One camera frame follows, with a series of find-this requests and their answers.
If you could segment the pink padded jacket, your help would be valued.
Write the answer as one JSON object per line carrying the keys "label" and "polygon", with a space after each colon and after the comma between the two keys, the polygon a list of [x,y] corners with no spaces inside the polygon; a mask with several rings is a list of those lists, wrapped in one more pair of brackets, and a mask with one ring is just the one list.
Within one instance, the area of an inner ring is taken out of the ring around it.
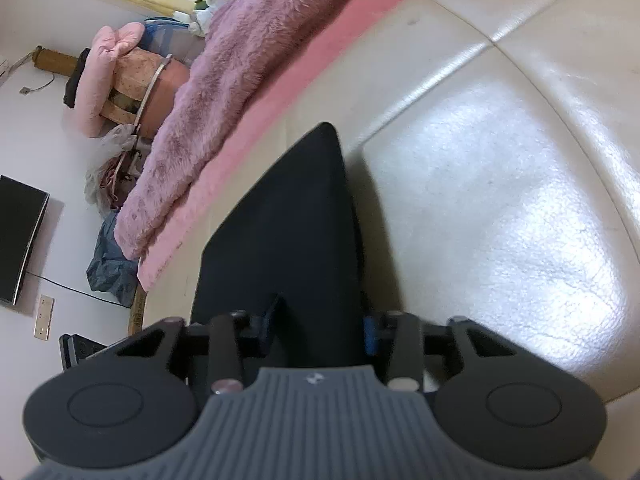
{"label": "pink padded jacket", "polygon": [[140,22],[131,22],[120,29],[103,26],[93,37],[91,46],[78,58],[72,76],[66,82],[63,104],[66,118],[87,138],[101,134],[101,115],[113,87],[117,61],[134,50],[144,33]]}

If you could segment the fluffy mauve blanket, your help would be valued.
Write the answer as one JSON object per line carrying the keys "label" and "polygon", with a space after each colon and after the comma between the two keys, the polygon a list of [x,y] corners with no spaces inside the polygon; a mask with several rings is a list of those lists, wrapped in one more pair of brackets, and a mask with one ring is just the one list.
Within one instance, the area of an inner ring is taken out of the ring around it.
{"label": "fluffy mauve blanket", "polygon": [[141,257],[172,205],[216,156],[245,104],[272,74],[291,65],[305,82],[354,40],[349,0],[228,0],[213,16],[205,47],[152,142],[141,177],[119,211],[115,240]]}

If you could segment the wooden roll on wall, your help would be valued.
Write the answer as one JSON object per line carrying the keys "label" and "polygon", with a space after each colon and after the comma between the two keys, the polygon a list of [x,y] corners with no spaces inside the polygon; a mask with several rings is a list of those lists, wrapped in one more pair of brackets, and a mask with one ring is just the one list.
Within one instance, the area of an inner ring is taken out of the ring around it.
{"label": "wooden roll on wall", "polygon": [[32,51],[32,62],[38,70],[70,77],[73,75],[78,58],[38,46]]}

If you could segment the black wall television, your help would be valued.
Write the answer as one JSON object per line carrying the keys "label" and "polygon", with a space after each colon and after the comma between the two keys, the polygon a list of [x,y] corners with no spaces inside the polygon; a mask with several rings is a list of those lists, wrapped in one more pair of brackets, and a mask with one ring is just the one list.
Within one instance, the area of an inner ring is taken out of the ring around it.
{"label": "black wall television", "polygon": [[1,302],[14,306],[50,195],[7,176],[0,184]]}

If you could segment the black pants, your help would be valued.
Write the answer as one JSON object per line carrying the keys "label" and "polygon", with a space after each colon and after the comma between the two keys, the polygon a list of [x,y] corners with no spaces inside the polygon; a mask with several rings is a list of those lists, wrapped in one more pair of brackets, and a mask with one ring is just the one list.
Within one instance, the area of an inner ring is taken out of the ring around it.
{"label": "black pants", "polygon": [[201,258],[191,312],[206,324],[242,311],[262,326],[259,367],[366,362],[359,221],[335,128],[316,125],[245,194]]}

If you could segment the cream leather mattress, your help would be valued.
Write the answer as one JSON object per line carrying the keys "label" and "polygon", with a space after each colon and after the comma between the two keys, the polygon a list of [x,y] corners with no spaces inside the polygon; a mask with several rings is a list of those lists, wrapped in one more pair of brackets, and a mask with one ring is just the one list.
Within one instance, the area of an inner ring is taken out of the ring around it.
{"label": "cream leather mattress", "polygon": [[[461,314],[639,399],[639,0],[426,0],[461,65],[345,143],[381,308]],[[194,292],[149,294],[144,322]]]}

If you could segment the beige wall socket plate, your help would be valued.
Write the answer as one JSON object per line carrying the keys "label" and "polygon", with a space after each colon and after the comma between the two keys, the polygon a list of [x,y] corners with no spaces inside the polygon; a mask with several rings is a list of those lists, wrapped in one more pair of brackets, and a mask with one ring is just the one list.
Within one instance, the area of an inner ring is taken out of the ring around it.
{"label": "beige wall socket plate", "polygon": [[40,295],[35,314],[34,337],[48,341],[50,338],[51,321],[54,307],[54,299],[46,295]]}

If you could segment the brown chair with clothes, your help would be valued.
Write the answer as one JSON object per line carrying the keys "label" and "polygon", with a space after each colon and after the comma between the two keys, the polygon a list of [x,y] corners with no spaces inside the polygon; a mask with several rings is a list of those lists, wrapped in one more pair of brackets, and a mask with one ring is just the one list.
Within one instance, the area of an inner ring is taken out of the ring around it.
{"label": "brown chair with clothes", "polygon": [[115,124],[134,125],[138,136],[152,141],[189,76],[189,67],[171,54],[134,48],[116,62],[101,116]]}

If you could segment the white plastic bag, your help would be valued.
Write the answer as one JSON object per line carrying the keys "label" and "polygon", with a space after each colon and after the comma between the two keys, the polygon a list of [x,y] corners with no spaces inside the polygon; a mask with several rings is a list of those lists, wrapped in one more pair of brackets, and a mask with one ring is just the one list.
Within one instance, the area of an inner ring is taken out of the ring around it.
{"label": "white plastic bag", "polygon": [[118,125],[99,140],[85,176],[85,200],[102,218],[125,203],[150,151],[136,125]]}

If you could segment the cardboard box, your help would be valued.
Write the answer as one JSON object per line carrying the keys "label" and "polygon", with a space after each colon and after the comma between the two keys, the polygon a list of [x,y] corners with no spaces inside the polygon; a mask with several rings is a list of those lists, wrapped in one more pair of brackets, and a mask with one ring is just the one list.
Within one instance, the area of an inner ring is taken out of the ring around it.
{"label": "cardboard box", "polygon": [[144,319],[144,307],[146,300],[146,292],[138,285],[134,293],[134,301],[130,307],[128,335],[132,336],[142,331]]}

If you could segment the blue grey clothes pile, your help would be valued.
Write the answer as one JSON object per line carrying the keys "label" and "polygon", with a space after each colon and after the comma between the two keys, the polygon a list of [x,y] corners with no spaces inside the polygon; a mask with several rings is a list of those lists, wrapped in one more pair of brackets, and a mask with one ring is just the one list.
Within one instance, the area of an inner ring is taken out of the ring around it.
{"label": "blue grey clothes pile", "polygon": [[107,292],[123,307],[130,308],[138,287],[138,262],[127,259],[117,244],[116,220],[116,211],[105,217],[96,238],[86,277],[93,292]]}

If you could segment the pink bed sheet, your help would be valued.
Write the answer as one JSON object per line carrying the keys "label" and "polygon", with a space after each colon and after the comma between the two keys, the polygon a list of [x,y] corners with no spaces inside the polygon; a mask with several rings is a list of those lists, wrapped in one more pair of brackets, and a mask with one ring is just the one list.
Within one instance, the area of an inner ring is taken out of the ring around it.
{"label": "pink bed sheet", "polygon": [[471,40],[420,24],[426,0],[350,0],[250,101],[219,154],[151,238],[146,292],[193,294],[204,245],[267,169],[318,122],[360,143],[461,65]]}

